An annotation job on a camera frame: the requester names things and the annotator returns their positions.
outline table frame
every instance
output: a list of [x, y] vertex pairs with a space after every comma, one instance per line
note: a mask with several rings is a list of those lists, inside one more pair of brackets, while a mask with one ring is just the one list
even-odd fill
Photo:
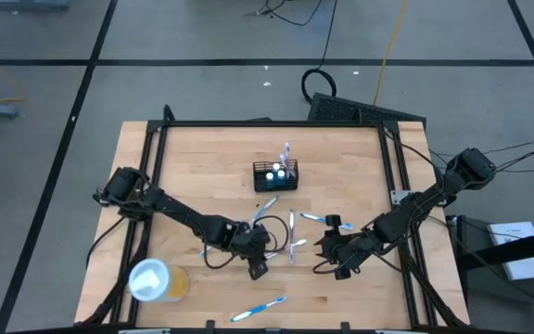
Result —
[[[382, 160], [385, 169], [385, 177], [388, 187], [388, 197], [390, 200], [390, 191], [395, 190], [395, 181], [394, 175], [392, 172], [392, 165], [390, 162], [390, 154], [388, 149], [388, 142], [386, 132], [389, 131], [390, 135], [393, 138], [395, 153], [397, 155], [397, 163], [399, 167], [399, 174], [401, 180], [401, 187], [403, 190], [409, 190], [409, 177], [407, 175], [407, 167], [405, 165], [405, 159], [403, 155], [402, 145], [401, 145], [401, 136], [399, 134], [399, 126], [396, 121], [392, 122], [364, 122], [362, 119], [357, 120], [356, 122], [305, 122], [305, 121], [176, 121], [172, 114], [170, 107], [164, 106], [163, 119], [159, 121], [148, 121], [146, 128], [146, 138], [144, 140], [142, 157], [140, 160], [139, 168], [142, 171], [147, 170], [148, 162], [151, 154], [152, 138], [156, 132], [159, 132], [159, 142], [158, 149], [156, 150], [156, 158], [153, 166], [153, 172], [151, 176], [151, 183], [155, 186], [159, 182], [159, 173], [161, 171], [161, 165], [164, 158], [164, 148], [166, 146], [167, 133], [171, 127], [367, 127], [367, 128], [376, 128], [378, 130], [378, 136], [380, 140], [380, 147], [382, 152]], [[144, 253], [147, 253], [147, 248], [149, 245], [149, 239], [151, 234], [153, 216], [149, 217], [143, 222], [143, 231], [141, 235], [140, 246], [144, 248]], [[127, 233], [125, 236], [125, 243], [122, 250], [121, 264], [119, 268], [119, 277], [124, 275], [125, 268], [128, 267], [130, 261], [136, 261], [137, 259], [130, 260], [131, 254], [133, 253], [133, 245], [135, 239], [135, 230], [138, 222], [130, 220], [127, 227]], [[422, 268], [422, 271], [427, 276], [426, 270], [426, 261], [424, 259], [424, 251], [422, 248], [422, 241], [417, 229], [413, 229], [413, 255], [417, 264]], [[403, 256], [409, 256], [410, 248], [407, 244], [402, 244], [399, 247], [399, 252]], [[403, 267], [404, 263], [401, 263], [401, 269], [403, 269], [402, 279], [403, 287], [405, 291], [405, 301], [407, 303], [407, 310], [409, 313], [410, 324], [412, 328], [420, 325], [417, 306], [415, 303], [415, 295], [413, 293], [413, 282], [411, 274], [405, 270]], [[427, 324], [430, 326], [437, 326], [436, 312], [434, 306], [427, 296], [422, 293], [424, 299], [424, 305], [426, 310], [426, 320]], [[114, 306], [110, 312], [110, 324], [119, 324], [119, 317], [121, 314], [123, 295], [119, 294], [117, 300], [114, 302]], [[137, 312], [139, 301], [132, 297], [127, 324], [135, 326], [137, 320]], [[212, 320], [208, 321], [208, 327], [212, 323]]]

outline toothbrush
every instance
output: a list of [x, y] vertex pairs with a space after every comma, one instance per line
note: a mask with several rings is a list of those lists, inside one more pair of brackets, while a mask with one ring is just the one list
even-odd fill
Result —
[[256, 313], [258, 313], [260, 311], [265, 310], [269, 306], [273, 306], [273, 305], [275, 305], [277, 303], [284, 302], [285, 300], [286, 300], [286, 296], [281, 296], [278, 299], [274, 300], [273, 302], [266, 303], [266, 304], [261, 305], [261, 306], [257, 306], [257, 307], [255, 307], [254, 309], [252, 309], [250, 311], [246, 311], [244, 313], [241, 313], [240, 315], [237, 315], [237, 316], [233, 317], [232, 319], [230, 319], [230, 322], [236, 322], [236, 321], [240, 321], [242, 319], [248, 318], [251, 315], [254, 315], [254, 314], [256, 314]]
[[296, 238], [296, 228], [294, 226], [294, 209], [289, 211], [289, 262], [294, 264], [296, 261], [296, 254], [294, 253], [294, 239]]
[[267, 202], [257, 213], [255, 213], [255, 216], [252, 217], [252, 222], [254, 223], [257, 219], [261, 218], [263, 214], [267, 211], [267, 209], [271, 208], [271, 206], [279, 199], [279, 195], [275, 195], [274, 198], [272, 198], [270, 201]]
[[[306, 239], [300, 239], [300, 240], [294, 242], [291, 245], [287, 245], [282, 251], [287, 251], [287, 250], [290, 249], [290, 247], [296, 247], [296, 246], [304, 245], [306, 243], [306, 241], [307, 241]], [[269, 260], [269, 259], [273, 258], [277, 254], [279, 254], [279, 253], [278, 252], [270, 252], [270, 253], [265, 254], [265, 258], [267, 260]]]
[[[257, 219], [261, 218], [263, 214], [267, 211], [267, 209], [271, 208], [271, 206], [279, 199], [279, 195], [276, 195], [274, 198], [272, 198], [270, 201], [267, 202], [257, 213], [255, 213], [255, 216], [252, 217], [252, 222], [256, 221]], [[199, 256], [201, 259], [203, 259], [203, 255], [205, 255], [205, 251], [201, 251]]]
[[[324, 218], [318, 217], [318, 216], [315, 216], [315, 215], [312, 215], [312, 214], [309, 214], [309, 213], [301, 213], [300, 217], [312, 219], [313, 221], [317, 221], [317, 222], [321, 222], [321, 223], [325, 223], [326, 224], [326, 220]], [[349, 231], [353, 230], [353, 225], [350, 224], [350, 223], [344, 223], [340, 227], [343, 228], [343, 229], [347, 229]]]

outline black metal frame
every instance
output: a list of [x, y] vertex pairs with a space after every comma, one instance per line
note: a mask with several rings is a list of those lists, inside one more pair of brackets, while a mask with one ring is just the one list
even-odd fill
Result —
[[[389, 122], [383, 125], [383, 124], [380, 124], [380, 122], [362, 122], [362, 120], [358, 120], [357, 122], [352, 122], [352, 121], [333, 121], [333, 122], [330, 122], [330, 121], [327, 121], [327, 122], [176, 121], [172, 113], [170, 112], [170, 109], [166, 106], [164, 109], [163, 120], [148, 121], [147, 123], [146, 139], [144, 141], [143, 153], [142, 153], [142, 158], [140, 161], [140, 168], [142, 170], [146, 170], [148, 161], [149, 161], [149, 155], [151, 153], [152, 138], [154, 134], [159, 130], [158, 150], [156, 152], [154, 170], [151, 175], [152, 183], [154, 185], [157, 185], [159, 181], [159, 173], [160, 173], [161, 164], [164, 158], [164, 148], [166, 145], [167, 133], [168, 133], [169, 127], [349, 127], [349, 128], [365, 127], [365, 128], [376, 128], [379, 134], [379, 139], [380, 139], [382, 161], [383, 161], [384, 170], [385, 170], [385, 177], [387, 179], [389, 202], [392, 203], [392, 200], [390, 200], [390, 191], [395, 189], [395, 184], [394, 184], [394, 176], [392, 172], [392, 166], [391, 166], [390, 156], [389, 156], [389, 151], [388, 151], [387, 138], [385, 136], [386, 128], [389, 128], [391, 130], [391, 133], [395, 141], [395, 150], [397, 154], [397, 161], [399, 164], [402, 187], [403, 189], [409, 189], [409, 177], [407, 175], [407, 167], [405, 165], [405, 159], [403, 157], [402, 147], [400, 144], [401, 137], [399, 136], [399, 126], [397, 125], [396, 122]], [[119, 275], [123, 273], [124, 268], [127, 266], [127, 263], [129, 262], [129, 259], [131, 257], [131, 254], [133, 251], [133, 245], [134, 245], [136, 225], [137, 225], [137, 222], [133, 222], [133, 221], [129, 222], [127, 234], [125, 236], [125, 244], [123, 246], [123, 251], [122, 251], [121, 267], [120, 267]], [[151, 225], [152, 225], [152, 219], [150, 218], [144, 222], [144, 227], [143, 227], [144, 230], [142, 234], [149, 235], [149, 233], [151, 232]], [[417, 231], [415, 231], [414, 237], [415, 236], [417, 236], [419, 246], [418, 247], [416, 246], [413, 252], [418, 262], [418, 265], [420, 265], [420, 267], [422, 267], [424, 272], [426, 273], [426, 263], [424, 261], [423, 249], [421, 248], [421, 239], [419, 238], [419, 234], [417, 233]], [[149, 241], [149, 238], [142, 237], [142, 240], [144, 239]], [[404, 256], [408, 256], [410, 254], [409, 246], [407, 244], [403, 244], [403, 246], [399, 248], [399, 251], [402, 252]], [[417, 305], [415, 303], [415, 296], [413, 293], [412, 277], [411, 277], [411, 274], [409, 274], [408, 271], [405, 270], [406, 268], [403, 268], [403, 269], [404, 269], [403, 270], [404, 273], [402, 274], [402, 279], [403, 279], [403, 287], [405, 290], [405, 301], [407, 303], [407, 310], [409, 313], [410, 325], [412, 328], [416, 328], [420, 325], [420, 323], [419, 323], [419, 319], [417, 316]], [[437, 325], [436, 313], [434, 311], [434, 308], [430, 300], [427, 298], [425, 294], [424, 294], [424, 298], [425, 298], [425, 303], [426, 303], [427, 324], [434, 327]], [[121, 324], [119, 322], [119, 317], [121, 314], [121, 304], [122, 304], [122, 295], [117, 299], [114, 307], [112, 308], [110, 324]], [[139, 306], [138, 300], [132, 298], [131, 303], [130, 303], [129, 316], [127, 319], [127, 323], [123, 323], [124, 325], [131, 325], [135, 328], [138, 306]], [[248, 331], [245, 331], [245, 332], [250, 333], [254, 330], [256, 329], [249, 329]], [[312, 330], [311, 332], [338, 333], [338, 330], [324, 330], [324, 329], [320, 330], [319, 329], [319, 330]], [[370, 332], [370, 331], [352, 330], [351, 332]]]

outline white toothbrush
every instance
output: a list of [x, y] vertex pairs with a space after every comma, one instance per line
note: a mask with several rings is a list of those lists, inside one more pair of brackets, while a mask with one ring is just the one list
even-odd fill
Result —
[[252, 309], [250, 311], [246, 311], [244, 313], [241, 313], [240, 315], [237, 315], [237, 316], [233, 317], [232, 319], [230, 319], [230, 322], [236, 322], [236, 321], [240, 321], [242, 319], [246, 319], [251, 315], [254, 315], [254, 314], [256, 314], [256, 313], [258, 313], [260, 311], [263, 311], [264, 309], [266, 309], [269, 306], [273, 306], [273, 305], [275, 305], [277, 303], [284, 302], [285, 300], [286, 300], [286, 296], [281, 296], [278, 299], [274, 300], [273, 302], [266, 303], [266, 304], [263, 304], [261, 306], [257, 306], [257, 307], [255, 307], [254, 309]]
[[[287, 245], [282, 251], [289, 250], [290, 247], [296, 247], [296, 246], [304, 245], [306, 243], [306, 241], [307, 241], [306, 239], [300, 239], [300, 240], [294, 242], [291, 245]], [[265, 254], [265, 258], [267, 260], [269, 260], [269, 259], [273, 258], [277, 254], [279, 254], [279, 253], [278, 252], [270, 252], [270, 253]]]

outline blue toothbrush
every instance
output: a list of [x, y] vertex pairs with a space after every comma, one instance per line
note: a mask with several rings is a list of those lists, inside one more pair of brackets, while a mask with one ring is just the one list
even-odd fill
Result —
[[[326, 224], [326, 220], [324, 218], [315, 216], [313, 214], [301, 213], [300, 217], [312, 219], [313, 221], [317, 221], [317, 222], [321, 222], [321, 223], [325, 223]], [[351, 231], [353, 229], [353, 225], [350, 224], [350, 223], [342, 224], [340, 227], [343, 228], [343, 229], [347, 229], [349, 231]]]
[[286, 296], [281, 296], [278, 299], [274, 300], [273, 302], [266, 303], [266, 304], [261, 305], [261, 306], [257, 306], [257, 307], [255, 307], [254, 309], [252, 309], [250, 311], [246, 311], [244, 313], [241, 313], [240, 315], [237, 315], [237, 316], [233, 317], [232, 319], [230, 319], [230, 322], [236, 322], [236, 321], [240, 321], [242, 319], [248, 318], [251, 315], [254, 315], [254, 314], [256, 314], [256, 313], [258, 313], [260, 311], [263, 311], [264, 309], [266, 309], [269, 306], [273, 306], [273, 305], [275, 305], [277, 303], [284, 302], [285, 300], [286, 300]]

